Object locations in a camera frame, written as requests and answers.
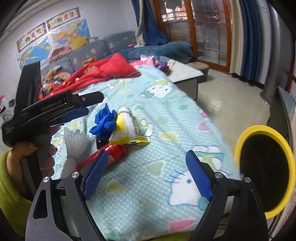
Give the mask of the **green sleeve forearm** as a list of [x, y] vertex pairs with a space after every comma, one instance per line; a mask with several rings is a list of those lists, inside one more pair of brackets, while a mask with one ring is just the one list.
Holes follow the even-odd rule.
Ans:
[[32, 202], [20, 195], [11, 182], [6, 167], [6, 159], [10, 149], [4, 151], [0, 160], [0, 198], [1, 210], [14, 231], [25, 237], [26, 224]]

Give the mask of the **person's left hand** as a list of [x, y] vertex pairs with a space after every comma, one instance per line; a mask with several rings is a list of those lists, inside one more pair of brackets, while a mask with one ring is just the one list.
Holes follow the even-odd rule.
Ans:
[[27, 160], [28, 165], [38, 168], [43, 176], [51, 177], [54, 174], [53, 155], [56, 152], [57, 148], [52, 144], [19, 142], [12, 147], [6, 158], [6, 169], [12, 184], [22, 196], [30, 194], [23, 178], [22, 158]]

